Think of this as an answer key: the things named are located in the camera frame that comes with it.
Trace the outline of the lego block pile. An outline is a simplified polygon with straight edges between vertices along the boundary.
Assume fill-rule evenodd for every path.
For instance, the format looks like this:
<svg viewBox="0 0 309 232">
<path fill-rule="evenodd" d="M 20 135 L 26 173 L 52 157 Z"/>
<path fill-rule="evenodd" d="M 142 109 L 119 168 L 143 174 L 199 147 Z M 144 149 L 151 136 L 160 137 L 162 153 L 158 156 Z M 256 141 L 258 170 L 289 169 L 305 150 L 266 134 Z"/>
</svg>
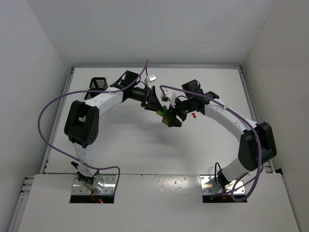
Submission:
<svg viewBox="0 0 309 232">
<path fill-rule="evenodd" d="M 162 117 L 162 123 L 167 125 L 168 127 L 171 127 L 171 121 L 170 121 L 170 113 L 171 106 L 167 107 L 166 105 L 163 106 L 163 109 L 157 110 L 156 114 Z"/>
</svg>

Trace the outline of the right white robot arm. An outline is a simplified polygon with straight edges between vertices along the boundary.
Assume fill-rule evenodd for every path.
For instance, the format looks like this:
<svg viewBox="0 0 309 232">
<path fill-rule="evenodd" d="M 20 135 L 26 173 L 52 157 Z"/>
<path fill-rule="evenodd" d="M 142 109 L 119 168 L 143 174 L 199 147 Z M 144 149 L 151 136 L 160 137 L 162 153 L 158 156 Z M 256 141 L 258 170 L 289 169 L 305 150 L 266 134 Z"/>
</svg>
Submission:
<svg viewBox="0 0 309 232">
<path fill-rule="evenodd" d="M 170 103 L 164 116 L 169 127 L 180 127 L 189 113 L 199 112 L 215 120 L 239 142 L 237 158 L 215 173 L 215 186 L 220 189 L 249 172 L 257 170 L 260 173 L 263 164 L 277 155 L 272 127 L 268 123 L 243 117 L 216 93 L 204 92 L 199 81 L 192 80 L 182 85 L 179 91 L 185 94 L 184 101 L 175 95 L 177 88 L 161 86 L 160 89 L 161 99 Z"/>
</svg>

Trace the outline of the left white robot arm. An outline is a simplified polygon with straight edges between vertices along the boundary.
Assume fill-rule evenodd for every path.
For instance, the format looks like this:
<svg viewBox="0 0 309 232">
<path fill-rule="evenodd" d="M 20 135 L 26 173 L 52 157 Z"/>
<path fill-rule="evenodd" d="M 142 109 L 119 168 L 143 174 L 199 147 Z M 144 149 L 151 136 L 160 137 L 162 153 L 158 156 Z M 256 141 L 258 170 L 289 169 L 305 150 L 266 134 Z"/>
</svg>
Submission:
<svg viewBox="0 0 309 232">
<path fill-rule="evenodd" d="M 139 75 L 126 71 L 116 82 L 110 86 L 91 84 L 90 89 L 96 93 L 85 101 L 74 101 L 71 104 L 64 133 L 72 142 L 79 163 L 72 165 L 77 169 L 77 177 L 88 189 L 98 187 L 99 171 L 92 169 L 95 165 L 92 144 L 98 137 L 99 118 L 113 106 L 133 99 L 141 102 L 142 108 L 150 111 L 159 111 L 160 104 L 155 87 L 149 84 L 156 80 L 156 76 L 148 75 L 144 80 L 144 88 L 137 87 Z"/>
</svg>

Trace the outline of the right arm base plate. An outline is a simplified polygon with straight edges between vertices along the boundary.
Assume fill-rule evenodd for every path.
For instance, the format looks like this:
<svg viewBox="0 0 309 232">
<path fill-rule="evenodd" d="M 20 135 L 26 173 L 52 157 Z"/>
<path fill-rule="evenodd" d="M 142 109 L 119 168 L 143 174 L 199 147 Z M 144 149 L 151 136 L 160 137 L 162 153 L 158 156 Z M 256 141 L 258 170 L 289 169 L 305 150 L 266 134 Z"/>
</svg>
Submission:
<svg viewBox="0 0 309 232">
<path fill-rule="evenodd" d="M 222 189 L 215 183 L 214 175 L 201 175 L 200 183 L 202 189 L 202 195 L 211 196 L 219 194 L 230 194 L 236 180 L 232 181 L 230 184 L 226 185 L 225 189 Z M 246 193 L 245 187 L 243 186 L 243 180 L 241 179 L 234 189 L 234 195 L 244 195 Z"/>
</svg>

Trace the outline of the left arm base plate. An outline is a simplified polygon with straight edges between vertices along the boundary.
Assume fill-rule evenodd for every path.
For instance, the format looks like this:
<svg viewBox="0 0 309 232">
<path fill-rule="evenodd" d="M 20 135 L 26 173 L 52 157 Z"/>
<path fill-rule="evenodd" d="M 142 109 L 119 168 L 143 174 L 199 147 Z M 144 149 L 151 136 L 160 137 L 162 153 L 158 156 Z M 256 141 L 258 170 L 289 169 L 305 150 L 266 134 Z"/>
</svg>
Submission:
<svg viewBox="0 0 309 232">
<path fill-rule="evenodd" d="M 74 177 L 71 194 L 72 195 L 113 195 L 115 192 L 116 175 L 97 175 L 94 179 L 93 185 L 85 184 L 82 180 L 79 181 L 78 177 Z"/>
</svg>

